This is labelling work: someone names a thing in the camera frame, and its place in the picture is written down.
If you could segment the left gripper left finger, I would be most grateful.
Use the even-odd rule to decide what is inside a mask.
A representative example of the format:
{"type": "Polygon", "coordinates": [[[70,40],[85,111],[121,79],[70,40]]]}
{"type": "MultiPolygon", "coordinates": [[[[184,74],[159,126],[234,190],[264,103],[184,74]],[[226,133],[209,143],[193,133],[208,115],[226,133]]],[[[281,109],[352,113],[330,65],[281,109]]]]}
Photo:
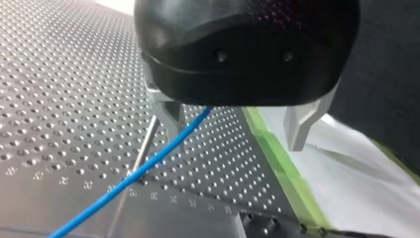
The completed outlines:
{"type": "Polygon", "coordinates": [[[146,88],[157,119],[165,126],[169,140],[185,127],[182,104],[169,97],[172,74],[149,56],[142,56],[146,88]]]}

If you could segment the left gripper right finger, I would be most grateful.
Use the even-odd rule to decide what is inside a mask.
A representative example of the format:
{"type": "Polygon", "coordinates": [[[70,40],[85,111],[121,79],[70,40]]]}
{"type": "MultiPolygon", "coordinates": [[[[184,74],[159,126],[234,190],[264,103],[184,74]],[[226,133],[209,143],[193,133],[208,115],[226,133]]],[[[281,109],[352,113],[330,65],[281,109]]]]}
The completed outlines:
{"type": "Polygon", "coordinates": [[[303,150],[311,127],[328,112],[337,88],[338,84],[315,101],[286,108],[283,127],[289,151],[303,150]]]}

